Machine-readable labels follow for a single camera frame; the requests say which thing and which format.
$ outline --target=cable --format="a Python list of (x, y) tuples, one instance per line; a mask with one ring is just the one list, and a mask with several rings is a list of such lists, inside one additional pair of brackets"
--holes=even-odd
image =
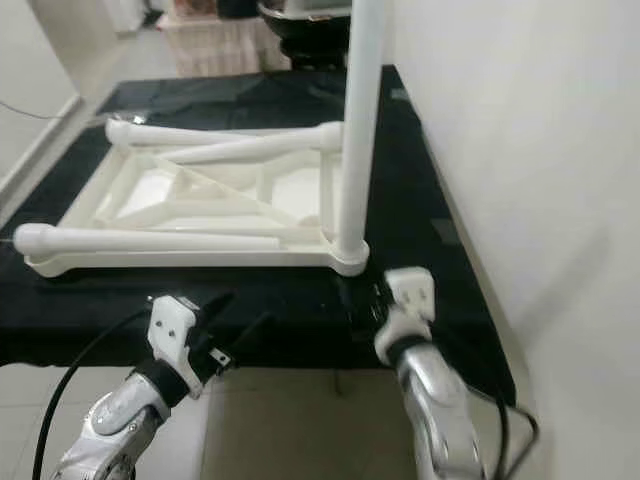
[(54, 120), (57, 118), (64, 118), (63, 116), (48, 116), (48, 115), (38, 115), (37, 113), (30, 113), (24, 110), (20, 110), (19, 108), (13, 107), (9, 105), (7, 102), (0, 100), (0, 105), (2, 105), (7, 110), (11, 110), (12, 112), (18, 113), (20, 115), (24, 115), (26, 117), (37, 118), (38, 120)]
[(42, 419), (42, 426), (40, 427), (40, 435), (38, 435), (38, 444), (36, 446), (36, 454), (33, 459), (33, 475), (31, 476), (32, 480), (40, 480), (40, 475), (42, 473), (42, 461), (44, 458), (44, 448), (47, 444), (47, 436), (49, 435), (51, 420), (53, 419), (53, 415), (56, 411), (56, 407), (58, 406), (58, 402), (60, 401), (60, 397), (62, 397), (62, 393), (64, 392), (64, 389), (66, 388), (67, 384), (71, 380), (71, 377), (73, 377), (73, 374), (76, 373), (76, 370), (78, 370), (78, 367), (80, 366), (80, 362), (91, 350), (93, 350), (93, 348), (98, 343), (100, 343), (102, 340), (104, 340), (106, 337), (108, 337), (110, 334), (112, 334), (116, 330), (140, 318), (145, 313), (147, 313), (147, 310), (140, 310), (132, 315), (129, 315), (123, 320), (120, 320), (118, 323), (112, 325), (111, 327), (107, 328), (104, 332), (102, 332), (100, 335), (94, 338), (89, 343), (89, 345), (87, 345), (78, 354), (75, 360), (71, 362), (71, 365), (69, 365), (69, 368), (67, 369), (66, 373), (64, 374), (60, 382), (58, 382), (58, 386), (53, 392), (53, 395), (51, 396), (51, 400), (49, 400), (49, 405), (47, 405), (47, 410), (45, 411), (44, 418)]
[[(493, 398), (490, 395), (487, 395), (486, 393), (478, 390), (477, 388), (474, 388), (470, 385), (467, 385), (467, 388), (476, 397), (482, 398), (483, 400), (486, 400), (491, 403), (496, 402), (495, 398)], [(525, 445), (520, 449), (520, 451), (516, 455), (516, 458), (513, 460), (513, 463), (511, 464), (511, 466), (507, 468), (507, 471), (504, 474), (504, 480), (509, 480), (513, 477), (513, 475), (515, 475), (515, 473), (520, 468), (524, 460), (531, 453), (531, 449), (533, 448), (533, 446), (538, 442), (540, 438), (540, 427), (538, 425), (538, 422), (536, 421), (535, 417), (527, 409), (525, 409), (524, 407), (520, 407), (518, 405), (516, 405), (515, 407), (508, 407), (508, 409), (514, 413), (517, 413), (518, 415), (520, 415), (522, 418), (524, 418), (529, 422), (529, 425), (531, 426), (531, 438), (527, 440)]]
[(538, 425), (538, 422), (536, 421), (535, 417), (531, 413), (529, 413), (526, 409), (519, 406), (512, 407), (511, 410), (520, 414), (522, 417), (528, 420), (529, 425), (531, 425), (531, 438), (525, 444), (525, 446), (522, 447), (520, 452), (518, 452), (518, 455), (516, 456), (513, 463), (511, 464), (511, 467), (509, 467), (509, 469), (507, 470), (507, 473), (505, 474), (505, 477), (504, 477), (505, 480), (509, 480), (510, 478), (513, 477), (513, 475), (518, 471), (522, 463), (531, 453), (533, 446), (536, 443), (538, 443), (538, 440), (540, 439), (540, 426)]
[[(464, 348), (466, 351), (472, 352), (472, 355), (476, 358), (478, 364), (480, 364), (485, 370), (488, 372), (493, 372), (490, 368), (487, 367), (484, 359), (475, 351), (475, 349), (471, 348), (466, 342), (460, 340), (456, 335), (453, 335), (451, 332), (447, 331), (444, 328), (439, 328), (439, 326), (434, 322), (429, 322), (431, 326), (431, 331), (437, 334), (444, 334), (452, 343), (457, 344), (459, 347)], [(507, 404), (504, 400), (504, 395), (502, 394), (502, 389), (500, 388), (500, 384), (494, 375), (490, 375), (491, 380), (494, 384), (495, 388), (495, 398), (494, 403), (498, 408), (498, 414), (500, 416), (500, 449), (498, 451), (498, 459), (496, 461), (496, 470), (491, 476), (492, 480), (506, 480), (506, 463), (507, 463), (507, 454), (509, 449), (509, 441), (510, 441), (510, 426), (509, 426), (509, 416), (507, 415)]]

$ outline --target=white vertical post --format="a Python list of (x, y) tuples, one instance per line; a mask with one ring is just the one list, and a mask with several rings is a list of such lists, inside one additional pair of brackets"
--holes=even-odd
[(384, 51), (386, 0), (353, 0), (345, 105), (342, 197), (335, 255), (366, 262), (364, 229)]

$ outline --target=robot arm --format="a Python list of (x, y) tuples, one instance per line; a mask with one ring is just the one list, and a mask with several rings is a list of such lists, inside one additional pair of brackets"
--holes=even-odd
[[(424, 269), (391, 271), (386, 279), (394, 305), (375, 347), (380, 360), (398, 374), (414, 429), (419, 478), (483, 480), (466, 387), (431, 342), (433, 279)], [(132, 477), (136, 461), (170, 409), (187, 395), (198, 398), (211, 376), (232, 362), (198, 329), (202, 314), (184, 298), (154, 300), (148, 340), (155, 360), (136, 368), (91, 408), (80, 438), (62, 458), (53, 480)]]
[(376, 352), (397, 372), (419, 478), (484, 479), (465, 384), (431, 341), (433, 279), (424, 269), (409, 268), (387, 272), (386, 280), (394, 305), (376, 336)]
[[(221, 308), (228, 299), (215, 305)], [(153, 301), (148, 340), (155, 359), (137, 367), (85, 417), (80, 438), (62, 457), (53, 480), (129, 480), (158, 428), (187, 395), (198, 398), (204, 384), (221, 374), (231, 356), (213, 345), (196, 325), (210, 314), (185, 298)]]

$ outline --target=table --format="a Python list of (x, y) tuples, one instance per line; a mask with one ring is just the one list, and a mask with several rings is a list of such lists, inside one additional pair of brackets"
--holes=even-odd
[[(280, 72), (209, 79), (120, 84), (102, 112), (136, 111), (148, 123), (200, 129), (309, 127), (341, 119), (345, 74)], [(102, 126), (87, 128), (8, 224), (56, 224), (109, 149)], [(421, 265), (436, 282), (436, 336), (464, 379), (485, 392), (515, 387), (491, 316), (457, 240), (424, 144), (420, 121), (397, 72), (385, 67), (366, 239), (371, 259), (357, 278), (323, 268), (182, 268), (76, 270), (39, 277), (8, 244), (0, 244), (0, 365), (68, 365), (105, 327), (138, 310), (147, 296), (236, 294), (215, 323), (224, 343), (260, 314), (274, 326), (244, 365), (379, 368), (372, 339), (374, 286), (384, 270)], [(125, 328), (86, 358), (86, 365), (133, 365), (150, 355), (146, 323)]]

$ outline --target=white cylindrical leg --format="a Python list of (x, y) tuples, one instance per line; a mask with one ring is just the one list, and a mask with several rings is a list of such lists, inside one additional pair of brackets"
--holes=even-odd
[(121, 147), (131, 145), (209, 145), (251, 138), (237, 133), (135, 125), (124, 120), (114, 119), (107, 120), (105, 131), (109, 141), (113, 145)]
[(239, 158), (269, 157), (307, 148), (339, 151), (341, 143), (342, 122), (330, 122), (266, 137), (173, 150), (159, 154), (158, 158), (183, 165), (194, 165)]
[(26, 256), (77, 252), (271, 251), (280, 246), (280, 240), (275, 237), (92, 230), (44, 223), (20, 225), (13, 243), (16, 250)]
[(345, 106), (342, 197), (336, 256), (366, 261), (364, 243), (373, 159), (386, 0), (353, 0)]

